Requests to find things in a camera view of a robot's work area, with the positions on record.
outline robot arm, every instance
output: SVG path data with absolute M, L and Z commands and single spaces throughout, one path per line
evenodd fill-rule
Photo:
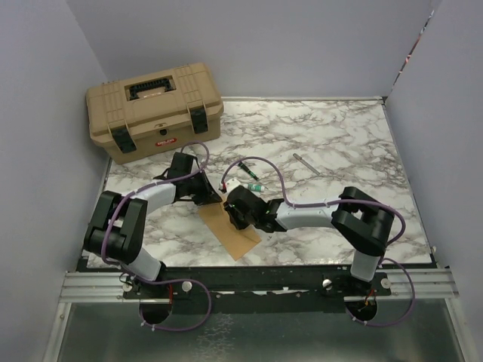
M 195 163 L 198 163 L 195 156 L 176 152 L 171 166 L 156 179 L 168 180 L 189 175 Z M 100 256 L 107 226 L 121 199 L 123 196 L 116 192 L 105 191 L 101 194 L 85 234 L 85 250 Z M 203 171 L 182 181 L 165 183 L 138 192 L 122 206 L 118 221 L 109 234 L 107 258 L 148 281 L 161 279 L 165 264 L 153 258 L 143 248 L 144 225 L 148 214 L 176 201 L 192 201 L 196 205 L 205 205 L 221 202 L 221 197 Z
M 282 198 L 265 202 L 236 180 L 227 182 L 226 190 L 229 194 L 223 206 L 237 229 L 249 225 L 265 232 L 286 232 L 301 227 L 335 228 L 355 248 L 351 275 L 364 282 L 373 279 L 379 260 L 386 252 L 393 214 L 363 204 L 293 208 Z M 340 198 L 376 201 L 356 187 L 346 187 Z

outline silver pen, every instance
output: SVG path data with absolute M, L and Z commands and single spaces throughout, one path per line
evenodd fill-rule
M 318 171 L 317 171 L 317 170 L 316 170 L 314 167 L 312 167 L 312 165 L 311 165 L 311 164 L 309 164 L 307 161 L 305 161 L 303 158 L 301 158 L 301 157 L 300 157 L 300 156 L 299 156 L 297 153 L 294 153 L 294 157 L 295 157 L 295 158 L 296 158 L 298 161 L 302 162 L 302 163 L 303 163 L 303 164 L 304 164 L 304 165 L 305 165 L 305 166 L 306 166 L 306 167 L 307 167 L 309 170 L 311 170 L 311 171 L 312 171 L 313 173 L 315 173 L 317 176 L 320 176 L 320 175 L 321 175 L 321 173 L 320 173 L 320 172 L 318 172 Z

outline toolbox lid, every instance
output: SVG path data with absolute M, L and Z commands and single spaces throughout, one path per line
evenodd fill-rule
M 223 112 L 221 95 L 203 63 L 102 84 L 90 88 L 86 100 L 91 137 L 104 146 L 114 142 L 113 134 L 128 132 L 139 139 L 153 130 L 190 123 L 198 133 L 199 119 Z

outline toolbox latch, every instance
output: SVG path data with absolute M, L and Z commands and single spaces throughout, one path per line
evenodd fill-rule
M 193 130 L 195 134 L 204 133 L 208 131 L 208 119 L 206 117 L 205 108 L 190 109 L 191 122 L 193 123 Z
M 134 144 L 128 129 L 124 127 L 111 130 L 112 138 L 122 153 L 130 153 L 136 151 L 136 145 Z

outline table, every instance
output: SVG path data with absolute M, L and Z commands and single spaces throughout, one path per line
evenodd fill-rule
M 242 156 L 268 158 L 281 170 L 288 197 L 295 202 L 336 198 L 356 186 L 399 210 L 407 231 L 386 255 L 405 263 L 431 262 L 430 249 L 396 151 L 380 100 L 365 101 L 226 101 L 221 137 L 206 142 L 211 158 L 207 175 L 217 189 L 226 167 Z M 204 157 L 201 146 L 190 151 Z M 293 157 L 296 152 L 315 167 L 315 175 Z M 169 167 L 174 151 L 129 164 L 112 163 L 106 189 L 129 192 L 149 183 Z M 266 200 L 280 198 L 278 177 L 259 161 L 246 164 L 269 188 Z M 233 170 L 243 183 L 253 182 Z M 353 248 L 335 229 L 301 228 L 286 233 L 257 231 L 262 241 L 234 261 L 190 203 L 163 207 L 146 219 L 145 248 L 168 266 L 319 265 L 350 263 Z M 394 222 L 392 235 L 398 232 Z M 88 267 L 103 266 L 90 255 Z

